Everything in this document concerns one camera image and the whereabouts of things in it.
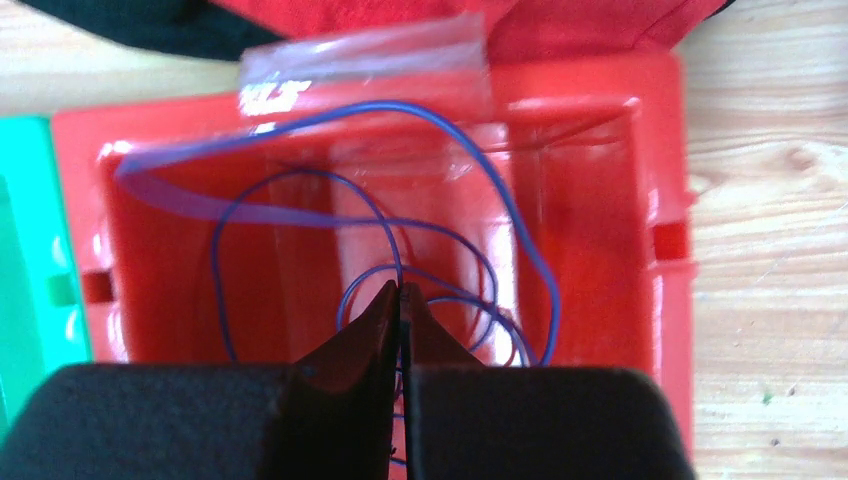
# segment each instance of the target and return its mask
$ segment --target red plastic box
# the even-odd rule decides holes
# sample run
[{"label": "red plastic box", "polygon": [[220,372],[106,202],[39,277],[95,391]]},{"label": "red plastic box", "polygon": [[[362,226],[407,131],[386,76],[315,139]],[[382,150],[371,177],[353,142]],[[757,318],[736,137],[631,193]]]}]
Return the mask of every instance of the red plastic box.
[{"label": "red plastic box", "polygon": [[[665,390],[691,438],[691,281],[680,69],[668,55],[630,54],[492,72],[495,112],[467,131],[512,188],[564,302],[558,365],[624,366]],[[213,221],[182,218],[123,192],[112,174],[121,145],[171,143],[244,126],[235,95],[66,112],[53,120],[95,358],[224,362],[209,268]],[[495,264],[500,304],[537,351],[549,300],[487,179],[450,139],[419,120],[375,128],[353,119],[157,173],[196,192],[233,198],[289,165],[354,178],[387,215],[458,230]],[[101,156],[104,145],[110,155]],[[370,215],[343,187],[290,179],[251,198]],[[430,233],[399,229],[404,260],[480,290],[479,265]],[[230,225],[222,269],[231,329],[244,361],[290,361],[334,332],[342,291],[390,263],[378,228],[315,230]],[[369,281],[352,315],[390,274]],[[441,293],[421,282],[425,293]],[[457,338],[475,312],[434,306]],[[509,339],[480,353],[501,362]]]}]

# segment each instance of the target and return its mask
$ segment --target purple wire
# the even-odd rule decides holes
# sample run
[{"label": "purple wire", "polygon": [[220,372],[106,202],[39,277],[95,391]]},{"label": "purple wire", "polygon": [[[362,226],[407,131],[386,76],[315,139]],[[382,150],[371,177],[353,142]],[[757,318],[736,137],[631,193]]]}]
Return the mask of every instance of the purple wire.
[{"label": "purple wire", "polygon": [[[190,218],[218,219],[228,208],[228,203],[220,199],[199,195],[161,181],[152,175],[138,175],[153,168],[178,164],[196,159],[209,153],[222,153],[235,151],[271,138],[281,137],[292,132],[316,125],[340,120],[343,118],[368,114],[373,112],[396,112],[420,118],[438,127],[446,134],[456,140],[463,149],[471,155],[480,168],[486,173],[492,182],[492,186],[501,197],[504,208],[509,214],[515,233],[516,240],[524,250],[536,272],[547,287],[551,296],[551,317],[548,328],[548,336],[545,341],[545,349],[540,358],[540,365],[549,365],[553,360],[559,339],[562,315],[562,298],[559,295],[557,279],[535,241],[530,229],[524,221],[518,204],[513,198],[509,186],[500,176],[496,166],[488,159],[486,154],[474,141],[459,127],[451,123],[447,118],[438,113],[428,110],[419,105],[394,100],[377,100],[362,102],[332,110],[318,113],[308,117],[293,120],[291,122],[277,125],[271,130],[254,133],[249,136],[221,137],[211,141],[172,147],[165,151],[148,151],[127,155],[115,171],[116,178],[128,193],[134,195],[150,206],[162,208],[165,211],[176,213]],[[286,210],[268,205],[250,205],[237,215],[235,221],[240,223],[276,223],[281,215],[286,215]],[[327,223],[337,224],[339,222],[348,225],[359,224],[363,220],[373,223],[373,219],[361,219],[355,217],[335,217],[301,211],[299,225],[328,226]]]},{"label": "purple wire", "polygon": [[371,199],[370,196],[368,196],[368,194],[362,189],[362,187],[353,183],[349,179],[342,177],[341,175],[326,172],[323,170],[315,170],[311,168],[295,168],[286,172],[274,174],[248,187],[243,192],[241,192],[233,200],[232,204],[227,209],[227,211],[224,212],[220,220],[218,220],[217,225],[215,225],[215,230],[212,233],[212,245],[210,248],[210,256],[212,257],[212,279],[215,285],[215,298],[218,302],[218,323],[221,328],[221,335],[224,338],[224,346],[227,349],[227,355],[233,362],[238,361],[238,355],[236,354],[235,346],[233,345],[232,335],[230,334],[230,322],[227,314],[226,295],[224,295],[224,280],[221,275],[221,265],[219,258],[220,255],[218,254],[221,244],[221,236],[224,233],[224,227],[227,225],[227,220],[238,209],[239,205],[241,205],[244,200],[247,199],[247,197],[249,197],[257,190],[264,187],[265,185],[267,185],[267,183],[270,183],[273,180],[278,180],[294,175],[315,175],[319,177],[330,178],[353,190],[353,192],[356,193],[356,195],[359,196],[359,198],[361,198],[374,212],[374,215],[377,217],[377,221],[383,227],[383,230],[386,232],[386,237],[389,241],[389,246],[392,250],[392,258],[395,261],[393,268],[397,271],[398,285],[403,284],[403,263],[400,259],[400,249],[398,248],[397,240],[395,239],[395,236],[392,233],[391,227],[389,227],[389,225],[386,223],[386,217],[383,215],[383,212],[380,211],[380,209],[377,207],[377,204],[374,202],[374,200]]},{"label": "purple wire", "polygon": [[[348,188],[353,190],[353,192],[357,196],[362,198],[362,200],[374,212],[374,215],[377,218],[376,219],[369,219],[367,221],[367,223],[363,222],[359,225],[374,225],[374,226],[379,225],[379,226],[383,227],[384,231],[386,232],[386,236],[389,239],[389,244],[392,247],[392,255],[395,259],[395,265],[390,266],[389,268],[397,270],[397,272],[398,272],[398,274],[397,274],[398,275],[398,282],[399,283],[402,283],[402,281],[403,281],[403,276],[402,276],[403,270],[406,269],[406,270],[409,270],[411,272],[415,272],[415,273],[417,273],[421,276],[424,276],[425,278],[429,278],[429,279],[435,281],[436,283],[442,285],[443,287],[448,288],[451,291],[454,291],[458,295],[466,294],[466,295],[472,295],[473,296],[473,294],[471,294],[470,292],[465,291],[465,290],[461,290],[461,289],[457,289],[456,287],[448,284],[447,282],[439,280],[438,278],[435,278],[435,277],[433,277],[432,275],[430,275],[426,272],[423,272],[423,271],[416,269],[414,267],[403,266],[401,264],[401,261],[400,261],[399,248],[397,246],[397,242],[395,241],[394,235],[391,232],[390,225],[407,226],[407,227],[420,228],[420,229],[424,229],[424,230],[430,230],[430,231],[433,231],[433,232],[436,232],[436,233],[440,233],[442,235],[446,235],[446,236],[456,240],[460,244],[462,244],[464,247],[466,247],[472,253],[472,255],[474,255],[483,264],[483,267],[486,269],[487,273],[489,274],[489,279],[490,279],[490,282],[492,284],[492,302],[491,303],[497,304],[498,281],[497,281],[497,275],[495,274],[494,266],[492,265],[492,263],[488,259],[488,257],[486,257],[486,255],[483,254],[483,252],[481,252],[477,247],[474,246],[474,244],[472,244],[468,239],[466,239],[465,237],[463,237],[459,233],[457,233],[453,230],[450,230],[448,228],[445,228],[443,226],[430,223],[430,222],[424,222],[424,221],[408,219],[408,218],[386,218],[382,214],[382,212],[380,211],[379,207],[377,207],[376,202],[374,202],[374,200],[368,195],[367,192],[365,192],[361,187],[359,187],[358,185],[353,183],[350,179],[348,179],[348,178],[346,178],[342,175],[339,175],[337,173],[328,172],[328,171],[324,171],[324,170],[309,169],[309,168],[297,168],[297,169],[287,170],[287,171],[284,171],[284,172],[278,172],[278,173],[275,173],[273,175],[269,175],[268,177],[254,183],[253,185],[251,185],[250,187],[248,187],[247,189],[242,191],[234,200],[232,200],[232,202],[230,203],[228,208],[224,211],[221,218],[218,220],[218,223],[215,226],[215,230],[214,230],[213,235],[212,235],[212,241],[211,241],[212,246],[211,246],[211,249],[210,249],[211,250],[210,255],[212,257],[212,277],[213,277],[213,283],[214,283],[214,287],[215,287],[215,297],[216,297],[217,302],[218,302],[218,322],[220,324],[221,334],[224,337],[224,346],[227,349],[227,354],[232,361],[237,361],[238,357],[237,357],[237,354],[236,354],[236,351],[235,351],[235,347],[233,346],[232,335],[231,335],[230,329],[229,329],[229,319],[228,319],[227,307],[226,307],[226,296],[224,295],[224,286],[223,286],[223,279],[222,279],[222,276],[221,276],[221,273],[220,273],[221,269],[220,269],[220,258],[219,258],[220,240],[221,240],[221,236],[223,234],[224,226],[226,226],[226,224],[228,223],[228,220],[232,217],[232,215],[237,213],[239,206],[241,206],[244,203],[244,201],[247,199],[247,197],[249,197],[250,195],[252,195],[256,191],[258,191],[259,189],[269,185],[270,183],[272,183],[276,180],[281,180],[281,179],[284,179],[284,178],[287,178],[287,177],[290,177],[290,176],[295,176],[295,175],[316,175],[316,176],[321,176],[321,177],[324,177],[324,178],[329,178],[331,180],[337,181],[337,182],[347,186]],[[288,216],[286,224],[289,224],[289,225],[299,225],[297,222],[298,222],[298,220],[300,220],[302,218],[302,217],[299,216],[299,213],[310,213],[310,214],[313,213],[313,212],[306,212],[306,211],[299,210],[299,209],[287,209],[287,211],[289,212],[289,216]],[[340,226],[349,226],[349,225],[351,225],[351,224],[342,221],[342,222],[339,222],[338,224],[330,223],[330,224],[327,224],[326,226],[336,228],[336,227],[340,227]],[[320,226],[319,225],[312,225],[312,224],[307,222],[306,224],[303,224],[301,226],[323,227],[325,225],[320,225]],[[379,270],[377,270],[377,271],[383,271],[383,270],[387,269],[387,268],[382,268],[382,267],[376,267],[376,268],[379,268]],[[344,321],[343,320],[344,309],[345,309],[345,306],[347,305],[347,303],[350,299],[350,295],[352,295],[352,293],[353,293],[353,289],[355,289],[356,286],[358,286],[360,283],[362,283],[362,281],[364,281],[365,278],[367,278],[367,275],[365,277],[360,276],[359,278],[357,278],[357,280],[354,280],[354,283],[351,284],[353,286],[353,288],[348,287],[348,290],[345,292],[345,296],[342,299],[341,306],[340,306],[340,309],[339,309],[339,313],[337,313],[337,315],[336,315],[337,330],[341,329],[341,325]],[[480,344],[482,344],[482,342],[485,340],[485,338],[491,333],[491,329],[493,327],[494,326],[493,326],[492,322],[489,322],[487,329],[486,329],[486,332],[483,334],[483,336],[480,338],[480,340],[474,346],[472,346],[472,349],[473,349],[472,351],[479,348]]]},{"label": "purple wire", "polygon": [[[344,326],[345,310],[347,309],[347,305],[348,305],[348,303],[350,303],[350,299],[353,296],[356,289],[359,287],[359,285],[361,285],[362,282],[367,280],[369,277],[371,277],[371,276],[373,276],[373,275],[375,275],[379,272],[382,272],[382,271],[385,271],[385,270],[390,270],[392,268],[394,268],[392,265],[380,265],[380,266],[372,267],[372,268],[366,270],[364,273],[362,273],[360,276],[358,276],[353,282],[351,282],[350,285],[348,285],[347,289],[344,292],[344,295],[342,295],[342,300],[339,303],[339,308],[336,310],[336,331],[341,331],[342,327]],[[495,323],[500,323],[501,325],[503,325],[503,327],[508,332],[511,331],[510,326],[508,326],[508,325],[511,325],[512,331],[519,331],[520,332],[520,329],[517,328],[517,326],[514,324],[514,322],[511,322],[510,320],[504,318],[503,315],[500,314],[496,304],[487,303],[483,300],[480,300],[479,297],[477,297],[473,293],[469,292],[468,290],[465,290],[465,289],[456,287],[454,285],[451,285],[450,283],[442,280],[441,278],[436,277],[435,275],[428,273],[424,270],[421,270],[419,268],[412,267],[412,266],[409,266],[409,265],[403,265],[403,269],[405,271],[409,272],[409,273],[424,277],[427,280],[430,280],[431,282],[435,283],[436,285],[439,285],[440,287],[447,289],[447,290],[450,290],[451,292],[456,294],[456,297],[438,297],[436,299],[428,300],[428,304],[429,303],[444,302],[444,301],[448,301],[448,300],[465,302],[465,303],[468,303],[472,306],[477,306],[478,308],[480,308],[481,310],[483,310],[484,312],[486,312],[490,315],[489,322],[486,325],[486,330],[483,332],[483,335],[481,335],[480,338],[476,342],[474,342],[474,344],[468,349],[470,352],[473,353],[480,348],[480,346],[483,344],[483,342],[486,340],[486,338],[488,338],[489,335],[491,334]],[[524,349],[524,352],[526,353],[526,357],[527,358],[530,358],[530,357],[535,358],[535,355],[533,355],[532,353],[529,353],[529,352],[531,352],[530,346],[529,346],[529,343],[527,343],[527,339],[523,337],[523,334],[522,334],[522,336],[519,337],[518,341],[522,343],[522,347]]]}]

